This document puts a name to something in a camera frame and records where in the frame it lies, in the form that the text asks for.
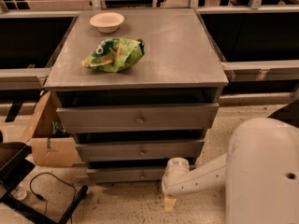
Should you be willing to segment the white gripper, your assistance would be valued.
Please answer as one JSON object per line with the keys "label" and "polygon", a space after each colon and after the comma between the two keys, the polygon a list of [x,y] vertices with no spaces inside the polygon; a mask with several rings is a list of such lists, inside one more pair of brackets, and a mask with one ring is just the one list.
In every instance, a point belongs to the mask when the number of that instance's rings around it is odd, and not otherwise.
{"label": "white gripper", "polygon": [[184,158],[175,157],[167,162],[164,176],[162,179],[162,191],[164,197],[164,211],[170,213],[173,211],[176,198],[183,190],[183,179],[190,171],[189,162]]}

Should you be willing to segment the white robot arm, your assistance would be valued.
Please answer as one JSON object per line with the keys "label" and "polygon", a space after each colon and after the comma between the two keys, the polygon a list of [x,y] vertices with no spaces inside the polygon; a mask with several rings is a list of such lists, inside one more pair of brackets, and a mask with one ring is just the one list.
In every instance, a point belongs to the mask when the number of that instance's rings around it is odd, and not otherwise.
{"label": "white robot arm", "polygon": [[168,161],[164,210],[176,198],[225,187],[226,224],[299,224],[299,128],[270,118],[250,119],[233,132],[228,151],[191,169]]}

